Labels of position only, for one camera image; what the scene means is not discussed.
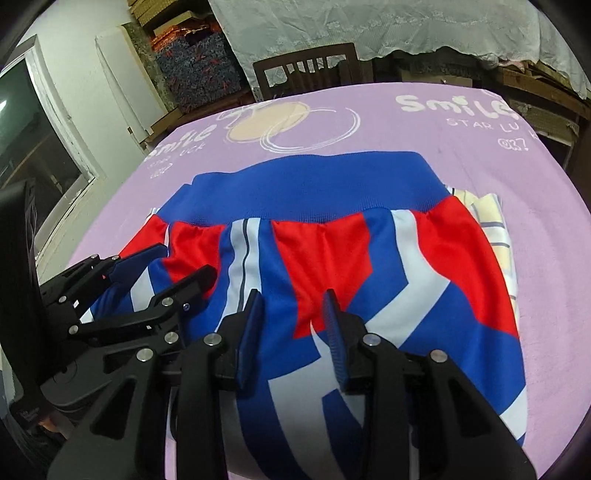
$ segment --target blue gripper pad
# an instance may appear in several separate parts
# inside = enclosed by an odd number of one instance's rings
[[[248,318],[238,347],[238,371],[236,372],[236,381],[240,389],[244,388],[250,376],[261,336],[264,302],[258,290],[251,290],[244,310],[248,312]]]
[[[347,350],[341,335],[335,307],[336,305],[332,300],[331,294],[326,292],[324,294],[322,305],[324,326],[326,327],[326,333],[329,338],[330,356],[333,360],[335,376],[341,389],[345,390],[345,385],[349,381],[349,370],[347,368]]]

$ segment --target white lace cloth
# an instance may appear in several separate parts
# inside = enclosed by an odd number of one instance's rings
[[[474,56],[538,60],[586,98],[591,83],[547,17],[528,0],[210,0],[238,62],[258,87],[253,62],[283,53],[354,42],[360,60],[394,50],[448,46]],[[329,66],[337,60],[329,59]],[[280,69],[269,83],[285,81]]]

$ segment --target wooden chair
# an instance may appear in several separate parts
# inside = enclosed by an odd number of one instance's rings
[[[339,63],[339,71],[343,70],[341,64],[346,63],[350,75],[350,83],[362,83],[361,64],[357,58],[357,52],[353,43],[308,48],[307,50],[295,51],[293,53],[271,57],[270,59],[259,60],[252,64],[263,99],[271,100],[276,96],[271,91],[271,87],[269,87],[269,81],[265,71],[277,67],[283,67],[285,76],[287,76],[290,94],[314,92],[341,85],[342,82],[339,81],[339,75],[336,72],[333,74],[328,68],[327,57],[336,55],[344,55],[346,57],[345,61]],[[303,64],[303,69],[298,67],[300,63]]]

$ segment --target red white blue garment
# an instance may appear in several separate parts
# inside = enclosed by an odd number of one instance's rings
[[[244,391],[221,397],[231,472],[351,478],[364,398],[338,388],[322,319],[328,288],[403,351],[446,351],[523,441],[524,366],[503,274],[482,228],[420,155],[297,155],[198,175],[121,255],[155,244],[119,263],[85,320],[144,309],[210,264],[217,283],[184,332],[197,339],[261,291],[256,367]]]

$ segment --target pink tablecloth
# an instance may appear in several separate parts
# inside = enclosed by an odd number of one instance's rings
[[[199,173],[297,153],[416,151],[444,183],[478,196],[496,193],[503,202],[519,282],[529,405],[524,447],[541,475],[591,404],[591,219],[516,117],[489,92],[416,83],[341,87],[211,116],[179,128],[152,152],[72,261],[119,252],[150,209]]]

